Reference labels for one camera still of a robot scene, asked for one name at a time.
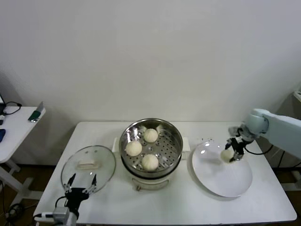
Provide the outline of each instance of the metal rim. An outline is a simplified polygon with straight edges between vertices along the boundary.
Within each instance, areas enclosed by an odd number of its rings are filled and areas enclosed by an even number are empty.
[[[138,120],[138,121],[136,121],[136,122],[130,124],[130,125],[122,132],[121,137],[123,137],[124,134],[126,134],[126,132],[127,132],[130,128],[132,128],[133,126],[135,126],[135,125],[137,125],[137,124],[139,124],[139,123],[141,123],[141,122],[150,121],[150,120],[158,121],[158,122],[163,122],[163,123],[166,123],[167,125],[169,125],[170,127],[172,127],[172,128],[180,135],[180,136],[179,136],[179,137],[180,137],[180,142],[181,142],[180,144],[181,144],[181,146],[183,146],[183,138],[182,138],[182,136],[181,136],[181,133],[180,133],[179,130],[177,129],[177,127],[174,126],[173,124],[171,124],[170,122],[166,121],[166,120],[157,119],[157,118],[146,118],[146,119],[141,119],[141,120]],[[123,161],[122,151],[123,151],[123,148],[122,148],[122,145],[121,145],[121,139],[120,139],[120,141],[119,141],[119,153],[120,153],[121,159],[122,159],[122,161]],[[174,167],[175,164],[176,164],[176,166],[178,165],[178,162],[179,162],[180,159],[181,159],[181,155],[182,155],[182,150],[181,150],[180,154],[177,156],[177,158],[176,158],[176,160],[174,161],[174,163],[171,164],[171,165],[169,166],[169,168]],[[163,168],[163,169],[156,170],[156,171],[144,171],[144,170],[142,170],[142,169],[135,169],[135,168],[133,168],[133,169],[136,170],[136,171],[142,172],[142,173],[156,174],[156,173],[160,173],[160,172],[165,171],[167,168]]]
[[[109,149],[108,147],[102,146],[102,145],[90,145],[90,146],[87,146],[87,147],[84,147],[84,148],[79,149],[76,153],[78,153],[78,152],[80,152],[80,151],[82,151],[82,150],[84,150],[85,148],[88,148],[88,147],[103,147],[103,148],[107,149],[107,150],[111,153],[111,155],[113,156],[114,163],[115,163],[115,165],[114,165],[114,170],[113,170],[112,175],[111,175],[110,178],[104,183],[104,185],[103,185],[102,187],[100,187],[100,188],[96,191],[96,192],[98,192],[98,191],[100,191],[104,186],[106,186],[106,184],[112,179],[112,177],[113,177],[113,175],[114,175],[114,173],[115,173],[115,170],[116,170],[116,158],[115,158],[115,155],[113,154],[113,152],[112,152],[111,149]],[[74,156],[76,153],[74,153],[73,155],[71,155],[71,156],[67,159],[67,161],[65,162],[65,164],[64,164],[64,166],[63,166],[63,169],[62,169],[62,171],[61,171],[61,185],[62,185],[62,186],[63,186],[63,178],[62,178],[63,170],[64,170],[64,168],[65,168],[65,166],[66,166],[66,163],[69,161],[69,159],[70,159],[72,156]]]
[[[128,170],[129,173],[133,174],[134,176],[138,177],[138,178],[141,178],[141,179],[144,179],[144,180],[157,180],[157,179],[161,179],[161,178],[164,178],[166,176],[168,176],[169,174],[171,174],[172,172],[175,171],[175,169],[178,167],[178,165],[180,164],[180,161],[181,159],[177,162],[176,166],[170,171],[168,172],[167,174],[164,174],[162,176],[159,176],[159,177],[155,177],[155,178],[147,178],[147,177],[142,177],[141,175],[139,174],[136,174],[135,172],[133,172],[127,165],[126,163],[123,161],[123,159],[121,158],[121,161],[124,165],[124,167]]]

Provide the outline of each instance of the robotic arm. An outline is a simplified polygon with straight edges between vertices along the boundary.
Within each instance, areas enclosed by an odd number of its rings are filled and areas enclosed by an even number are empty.
[[[76,221],[79,218],[80,203],[87,200],[96,189],[96,174],[89,188],[71,187],[75,176],[76,174],[74,173],[68,183],[63,185],[67,199],[66,205],[64,207],[56,207],[51,214],[54,222],[61,226],[76,226]]]
[[[272,114],[267,110],[253,109],[240,127],[229,128],[233,136],[225,149],[233,147],[231,161],[239,161],[246,145],[258,137],[266,138],[271,144],[301,158],[301,121],[287,116]]]

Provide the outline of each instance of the small white table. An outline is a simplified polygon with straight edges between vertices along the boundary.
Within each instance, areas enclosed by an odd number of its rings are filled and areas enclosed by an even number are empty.
[[[18,107],[7,107],[6,112],[14,112]],[[7,184],[18,192],[11,204],[19,203],[22,199],[40,199],[43,192],[30,191],[29,185],[33,178],[27,178],[23,184],[16,180],[12,174],[14,171],[20,171],[20,168],[10,160],[10,157],[15,153],[20,144],[24,141],[30,131],[39,122],[29,122],[28,118],[36,107],[21,107],[21,109],[12,114],[7,115],[0,129],[5,129],[6,134],[0,143],[0,163],[6,163],[10,168],[10,172],[6,172],[0,167],[0,179],[4,184]],[[42,111],[40,118],[44,115],[45,109]]]

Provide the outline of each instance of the cable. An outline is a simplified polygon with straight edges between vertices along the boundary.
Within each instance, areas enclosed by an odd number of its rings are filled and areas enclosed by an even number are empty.
[[[2,194],[3,194],[3,197],[2,197],[2,207],[3,207],[3,212],[4,212],[4,214],[6,214],[5,206],[4,206],[4,185],[3,185],[2,180],[0,180],[0,183],[1,183],[1,185],[2,185]]]
[[[282,161],[282,158],[283,158],[283,156],[284,156],[284,151],[282,152],[282,155],[281,155],[281,157],[280,157],[280,161],[279,161],[279,163],[278,163],[278,166],[277,166],[277,168],[279,168],[279,166],[280,166],[280,164],[281,164],[281,161]]]
[[[20,203],[16,203],[9,207],[7,214],[6,214],[6,220],[9,223],[12,223],[22,217],[24,214],[24,206]]]
[[[57,207],[58,201],[61,200],[61,199],[63,199],[63,198],[66,198],[66,196],[59,197],[59,198],[56,200],[56,202],[55,202],[55,207]]]
[[[32,217],[32,222],[28,225],[28,226],[34,226],[34,225],[36,225],[35,224],[35,218],[41,218],[42,217],[42,214],[41,213],[39,213],[39,214],[36,214],[36,215],[34,215],[33,217]]]
[[[295,168],[297,166],[299,166],[301,164],[301,162],[299,162],[297,165],[292,166],[292,168]]]
[[[271,145],[271,147],[270,147],[266,152],[263,152],[263,153],[254,153],[254,152],[250,152],[246,147],[245,147],[245,150],[246,150],[247,152],[249,152],[250,154],[262,155],[262,154],[268,153],[270,150],[272,150],[273,147],[274,147],[274,146]]]
[[[24,207],[24,210],[27,210],[27,209],[32,208],[32,207],[37,207],[38,203],[39,203],[39,202],[36,202],[36,203],[33,204],[33,205]]]
[[[14,114],[14,113],[16,113],[17,111],[19,111],[19,110],[21,109],[21,107],[22,107],[22,104],[17,103],[17,102],[15,102],[15,101],[9,101],[9,102],[6,103],[6,105],[9,104],[9,103],[14,103],[14,104],[16,104],[19,108],[18,108],[17,110],[15,110],[14,112],[11,112],[11,113],[3,112],[3,115]]]

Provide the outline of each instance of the white plate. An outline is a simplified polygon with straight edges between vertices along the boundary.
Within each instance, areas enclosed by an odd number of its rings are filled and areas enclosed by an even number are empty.
[[[252,183],[249,163],[242,159],[225,163],[223,147],[213,141],[199,144],[192,155],[192,167],[200,182],[210,191],[224,197],[238,197]]]

